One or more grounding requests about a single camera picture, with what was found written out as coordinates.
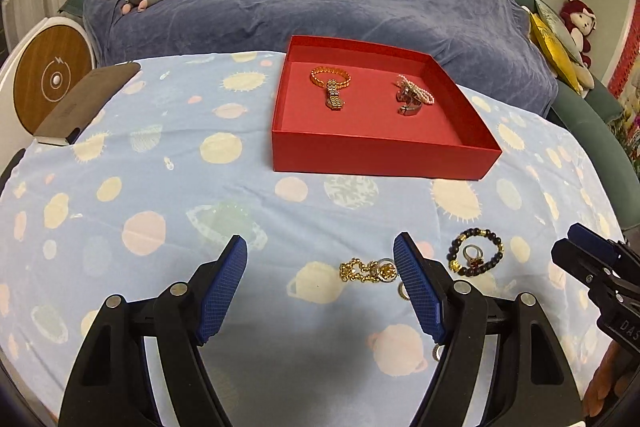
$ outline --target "gold bead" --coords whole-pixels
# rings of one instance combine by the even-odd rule
[[[452,259],[451,261],[449,261],[449,269],[452,272],[458,273],[460,271],[460,268],[462,268],[462,264],[460,264],[457,259]]]

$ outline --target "blue blanket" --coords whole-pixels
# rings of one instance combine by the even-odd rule
[[[164,0],[120,14],[124,0],[87,0],[98,61],[165,55],[286,51],[292,34],[390,44],[433,55],[453,80],[546,114],[558,86],[529,42],[513,0]]]

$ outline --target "blue gripper pad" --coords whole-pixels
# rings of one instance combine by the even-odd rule
[[[569,227],[566,237],[576,247],[582,248],[608,266],[613,266],[618,260],[618,254],[609,241],[580,223]]]
[[[442,304],[402,234],[394,241],[394,262],[422,331],[431,335],[436,344],[444,343],[446,331],[442,324]]]
[[[246,241],[238,236],[235,243],[227,246],[229,247],[230,251],[223,252],[220,256],[221,259],[223,258],[222,261],[218,260],[218,263],[222,263],[220,270],[202,300],[200,327],[196,331],[202,343],[207,342],[209,337],[220,331],[226,311],[229,309],[231,299],[236,293],[246,268]]]

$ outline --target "metal screw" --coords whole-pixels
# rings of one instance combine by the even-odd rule
[[[187,290],[188,287],[184,282],[177,282],[173,286],[171,286],[171,289],[169,291],[171,292],[171,295],[179,297],[180,295],[184,295],[185,293],[187,293]]]
[[[536,303],[536,298],[530,293],[523,293],[520,296],[520,300],[524,302],[527,306],[533,306]]]
[[[456,281],[453,283],[453,289],[462,294],[462,295],[466,295],[468,293],[471,293],[471,285],[466,282],[466,281]]]
[[[122,298],[119,295],[112,295],[107,299],[107,308],[117,308],[122,302]]]

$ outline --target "doll face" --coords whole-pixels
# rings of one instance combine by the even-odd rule
[[[571,22],[580,30],[583,35],[589,35],[593,31],[595,22],[593,18],[589,17],[586,13],[572,13]]]

